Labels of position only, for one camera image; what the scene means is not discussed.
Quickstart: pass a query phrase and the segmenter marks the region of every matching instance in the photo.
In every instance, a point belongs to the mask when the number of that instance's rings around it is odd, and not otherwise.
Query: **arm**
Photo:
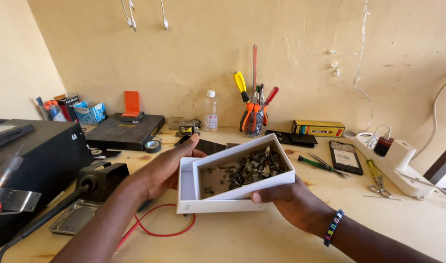
[[[316,197],[296,176],[296,182],[252,193],[255,203],[273,202],[295,227],[325,238],[336,211]],[[438,263],[400,242],[343,216],[330,244],[358,263]]]
[[[177,185],[182,157],[204,157],[195,150],[197,135],[124,179],[95,216],[54,257],[52,263],[110,262],[116,246],[139,206]]]

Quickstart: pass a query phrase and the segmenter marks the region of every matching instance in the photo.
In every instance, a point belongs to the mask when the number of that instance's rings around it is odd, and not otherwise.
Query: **metal tray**
[[[77,200],[49,227],[49,231],[56,234],[75,235],[102,205],[103,203],[99,202]]]

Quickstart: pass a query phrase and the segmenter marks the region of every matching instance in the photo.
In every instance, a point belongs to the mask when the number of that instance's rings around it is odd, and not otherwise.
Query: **hand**
[[[251,199],[256,204],[273,202],[288,222],[314,235],[325,235],[335,214],[298,176],[295,183],[255,191]]]
[[[177,188],[179,163],[182,157],[207,156],[195,149],[198,142],[199,136],[194,134],[183,144],[158,155],[130,176],[133,183],[138,186],[142,202],[160,196],[167,188]]]

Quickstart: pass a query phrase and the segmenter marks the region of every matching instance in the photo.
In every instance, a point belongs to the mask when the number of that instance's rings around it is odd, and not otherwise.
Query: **yellow box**
[[[344,125],[341,122],[298,121],[292,122],[293,133],[324,137],[341,137]]]

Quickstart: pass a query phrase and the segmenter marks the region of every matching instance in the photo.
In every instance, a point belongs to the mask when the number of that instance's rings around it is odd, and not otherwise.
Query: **white cardboard box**
[[[259,182],[202,199],[200,170],[240,160],[248,153],[274,147],[289,171]],[[240,212],[265,210],[268,204],[254,204],[250,194],[255,190],[294,183],[295,170],[275,134],[269,134],[205,158],[182,158],[179,167],[177,213]]]

